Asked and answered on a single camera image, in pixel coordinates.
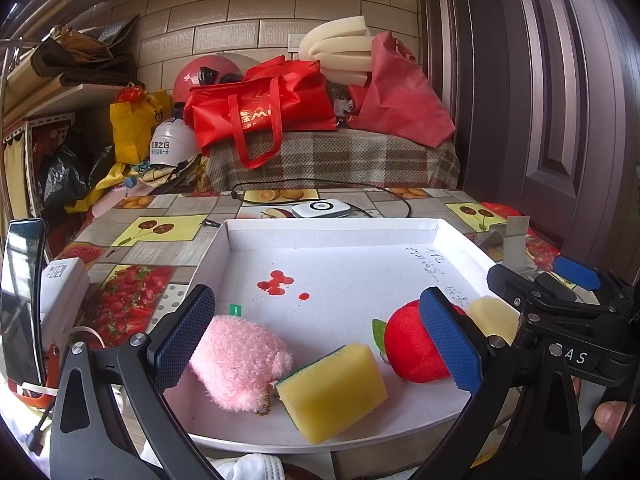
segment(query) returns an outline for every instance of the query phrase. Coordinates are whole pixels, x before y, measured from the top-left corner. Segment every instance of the pink plush toy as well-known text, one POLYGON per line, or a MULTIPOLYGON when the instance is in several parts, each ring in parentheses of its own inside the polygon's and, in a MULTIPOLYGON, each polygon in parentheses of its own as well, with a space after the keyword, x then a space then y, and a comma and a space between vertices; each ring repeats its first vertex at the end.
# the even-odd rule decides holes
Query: pink plush toy
POLYGON ((264 414, 271 383, 286 375, 292 362, 284 343, 265 327, 241 317, 214 316, 191 368, 220 408, 264 414))

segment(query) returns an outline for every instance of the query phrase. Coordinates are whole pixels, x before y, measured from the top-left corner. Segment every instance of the plaid blanket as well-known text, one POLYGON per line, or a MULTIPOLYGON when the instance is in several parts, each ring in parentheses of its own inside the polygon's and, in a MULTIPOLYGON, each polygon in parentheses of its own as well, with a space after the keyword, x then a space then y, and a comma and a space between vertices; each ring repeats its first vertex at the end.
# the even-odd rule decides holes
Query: plaid blanket
MULTIPOLYGON (((246 142, 254 158, 271 148, 271 133, 250 134, 246 142)), ((459 172, 450 140, 437 148, 427 148, 400 137, 339 128, 336 132, 285 132, 280 153, 256 170, 240 163, 233 139, 217 142, 209 156, 202 158, 196 189, 222 191, 241 182, 287 178, 451 189, 456 187, 459 172)), ((295 183, 284 187, 295 187, 295 183)), ((253 188, 264 189, 260 185, 253 188)))

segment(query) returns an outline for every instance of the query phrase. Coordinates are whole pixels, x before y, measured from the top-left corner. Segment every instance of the red tote bag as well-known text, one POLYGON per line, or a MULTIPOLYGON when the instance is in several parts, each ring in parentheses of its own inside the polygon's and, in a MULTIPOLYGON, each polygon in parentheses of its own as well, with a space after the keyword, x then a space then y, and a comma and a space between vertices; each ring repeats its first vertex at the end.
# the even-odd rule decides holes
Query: red tote bag
POLYGON ((244 167, 263 165, 280 150, 286 130, 335 130, 334 108, 318 61, 279 56, 249 69, 238 83, 194 86, 184 106, 184 122, 194 129, 203 152, 234 138, 244 167), (271 130, 268 152, 249 158, 244 136, 271 130))
POLYGON ((390 32, 371 45, 369 88, 349 87, 354 115, 349 126, 412 140, 436 148, 452 136, 455 126, 415 57, 390 32))

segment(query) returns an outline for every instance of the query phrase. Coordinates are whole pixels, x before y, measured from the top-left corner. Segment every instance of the door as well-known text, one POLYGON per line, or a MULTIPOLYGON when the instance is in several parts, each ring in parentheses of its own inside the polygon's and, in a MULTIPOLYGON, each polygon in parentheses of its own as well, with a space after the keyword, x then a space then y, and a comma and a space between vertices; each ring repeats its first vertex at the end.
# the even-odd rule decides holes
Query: door
POLYGON ((622 14, 611 0, 439 5, 452 21, 442 30, 455 31, 451 61, 427 33, 438 63, 425 66, 436 84, 456 82, 436 92, 456 123, 462 188, 530 215, 566 256, 599 264, 633 200, 637 160, 639 49, 622 14))

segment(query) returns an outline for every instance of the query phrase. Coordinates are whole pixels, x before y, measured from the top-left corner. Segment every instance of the black plastic bag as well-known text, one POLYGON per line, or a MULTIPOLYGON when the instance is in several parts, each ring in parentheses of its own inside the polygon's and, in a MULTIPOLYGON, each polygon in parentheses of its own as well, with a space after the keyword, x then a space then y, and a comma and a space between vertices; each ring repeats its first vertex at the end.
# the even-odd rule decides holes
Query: black plastic bag
POLYGON ((62 208, 82 200, 110 171, 114 146, 109 144, 93 156, 86 135, 76 122, 51 157, 44 157, 38 176, 40 199, 45 208, 62 208), (92 160, 90 169, 87 163, 92 160))
POLYGON ((43 193, 44 207, 62 207, 84 198, 89 192, 87 180, 84 160, 63 142, 51 157, 43 193))
POLYGON ((104 179, 115 163, 115 147, 113 144, 103 147, 94 158, 94 163, 89 172, 89 189, 93 189, 98 182, 104 179))

